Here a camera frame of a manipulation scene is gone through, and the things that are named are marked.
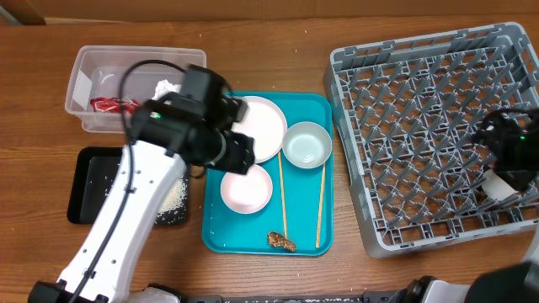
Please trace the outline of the small white cup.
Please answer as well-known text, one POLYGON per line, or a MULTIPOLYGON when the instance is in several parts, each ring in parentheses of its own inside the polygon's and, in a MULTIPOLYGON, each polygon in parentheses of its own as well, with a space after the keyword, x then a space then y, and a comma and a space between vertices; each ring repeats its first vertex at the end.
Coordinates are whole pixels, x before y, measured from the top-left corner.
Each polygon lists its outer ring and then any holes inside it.
POLYGON ((486 171, 483 176, 485 177, 485 181, 482 183, 481 187, 490 199, 501 201, 517 193, 517 191, 499 177, 493 169, 486 171))

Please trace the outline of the wooden chopstick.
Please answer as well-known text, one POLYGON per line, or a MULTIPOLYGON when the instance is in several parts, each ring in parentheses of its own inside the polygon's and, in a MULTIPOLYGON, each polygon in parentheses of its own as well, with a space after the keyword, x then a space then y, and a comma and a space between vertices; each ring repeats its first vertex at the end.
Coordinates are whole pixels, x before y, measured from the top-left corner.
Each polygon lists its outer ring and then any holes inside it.
POLYGON ((279 165, 280 198, 281 198, 281 209, 282 209, 282 220, 283 220, 283 233, 284 233, 285 239, 288 239, 286 196, 285 196, 285 189, 284 189, 284 178, 283 178, 284 175, 283 175, 281 151, 278 152, 277 156, 278 156, 278 165, 279 165))
POLYGON ((324 189, 325 189, 325 177, 326 177, 326 163, 323 164, 321 183, 320 183, 320 192, 319 192, 319 201, 318 201, 317 234, 316 234, 315 248, 320 248, 320 237, 321 237, 321 229, 322 229, 322 214, 323 214, 323 200, 324 200, 324 189))

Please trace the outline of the small white plate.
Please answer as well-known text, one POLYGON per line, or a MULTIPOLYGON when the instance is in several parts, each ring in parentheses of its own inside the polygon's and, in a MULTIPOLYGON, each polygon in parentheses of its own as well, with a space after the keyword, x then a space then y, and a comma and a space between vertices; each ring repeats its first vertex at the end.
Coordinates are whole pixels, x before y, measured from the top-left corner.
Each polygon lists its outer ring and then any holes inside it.
POLYGON ((273 194, 270 175, 253 165, 245 175, 225 173, 221 181, 221 198, 232 211, 248 215, 262 210, 273 194))

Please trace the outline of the large white plate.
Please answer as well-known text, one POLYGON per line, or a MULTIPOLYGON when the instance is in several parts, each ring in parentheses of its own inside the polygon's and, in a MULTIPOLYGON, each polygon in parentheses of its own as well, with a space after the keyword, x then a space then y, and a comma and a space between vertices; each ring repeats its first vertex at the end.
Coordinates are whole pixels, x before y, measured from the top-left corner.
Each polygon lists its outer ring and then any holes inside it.
POLYGON ((248 110, 239 123, 232 125, 232 131, 254 139, 254 162, 262 163, 275 156, 282 147, 288 129, 286 117, 281 109, 267 98, 245 96, 248 110))

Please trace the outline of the grey bowl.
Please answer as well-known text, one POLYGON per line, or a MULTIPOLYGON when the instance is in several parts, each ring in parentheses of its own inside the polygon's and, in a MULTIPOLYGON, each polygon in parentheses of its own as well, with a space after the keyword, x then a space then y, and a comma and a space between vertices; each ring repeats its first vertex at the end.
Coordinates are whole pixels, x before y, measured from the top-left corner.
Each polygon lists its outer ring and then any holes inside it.
POLYGON ((282 151, 294 166, 312 169, 323 165, 333 152, 330 134, 319 124, 299 122, 285 133, 282 151))

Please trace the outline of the brown food scrap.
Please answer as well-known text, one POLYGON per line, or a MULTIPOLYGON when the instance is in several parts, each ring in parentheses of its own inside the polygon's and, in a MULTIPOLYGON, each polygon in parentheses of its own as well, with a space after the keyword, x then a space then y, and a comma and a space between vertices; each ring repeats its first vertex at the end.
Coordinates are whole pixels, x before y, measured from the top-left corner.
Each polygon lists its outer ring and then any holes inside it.
POLYGON ((267 242, 270 246, 284 248, 289 253, 294 253, 296 251, 296 244, 278 232, 269 232, 267 235, 267 242))

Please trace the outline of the white napkin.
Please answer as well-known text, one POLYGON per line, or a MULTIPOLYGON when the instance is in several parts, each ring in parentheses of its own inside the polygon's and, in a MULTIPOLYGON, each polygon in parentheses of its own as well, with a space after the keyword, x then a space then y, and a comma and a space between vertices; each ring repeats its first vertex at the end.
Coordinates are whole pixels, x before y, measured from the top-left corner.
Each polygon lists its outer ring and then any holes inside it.
POLYGON ((152 97, 152 100, 159 100, 163 95, 171 92, 178 93, 181 89, 181 84, 173 84, 167 79, 161 80, 157 83, 155 87, 155 93, 152 97))

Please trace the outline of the red snack wrapper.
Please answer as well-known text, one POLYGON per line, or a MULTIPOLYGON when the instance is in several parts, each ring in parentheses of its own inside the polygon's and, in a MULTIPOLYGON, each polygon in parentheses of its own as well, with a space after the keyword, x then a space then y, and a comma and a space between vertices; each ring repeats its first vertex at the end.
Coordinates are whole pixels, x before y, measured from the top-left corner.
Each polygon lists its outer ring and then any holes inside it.
POLYGON ((140 104, 134 99, 128 99, 127 101, 121 102, 118 98, 93 98, 90 100, 90 105, 93 108, 93 111, 96 113, 113 113, 119 114, 121 112, 121 107, 124 107, 124 110, 132 114, 140 104))

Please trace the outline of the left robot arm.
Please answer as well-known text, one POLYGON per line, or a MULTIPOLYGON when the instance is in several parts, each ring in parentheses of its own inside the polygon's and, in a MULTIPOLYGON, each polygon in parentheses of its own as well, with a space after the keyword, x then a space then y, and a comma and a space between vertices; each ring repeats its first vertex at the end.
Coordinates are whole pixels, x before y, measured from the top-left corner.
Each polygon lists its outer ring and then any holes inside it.
POLYGON ((179 92, 122 114, 126 144, 92 229, 55 283, 38 282, 30 302, 127 302, 149 233, 187 166, 246 174, 253 138, 232 131, 248 110, 217 73, 190 65, 179 92))

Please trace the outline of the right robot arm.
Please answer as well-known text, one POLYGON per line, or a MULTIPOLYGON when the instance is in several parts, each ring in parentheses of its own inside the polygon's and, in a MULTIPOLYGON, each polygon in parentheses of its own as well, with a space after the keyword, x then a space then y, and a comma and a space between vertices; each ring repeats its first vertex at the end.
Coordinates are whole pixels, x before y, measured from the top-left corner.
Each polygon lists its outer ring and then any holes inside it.
MULTIPOLYGON (((498 109, 485 116, 472 142, 495 156, 494 176, 524 192, 538 175, 538 110, 498 109)), ((388 299, 403 302, 537 302, 538 235, 521 262, 479 276, 470 284, 451 284, 432 276, 411 282, 388 299)))

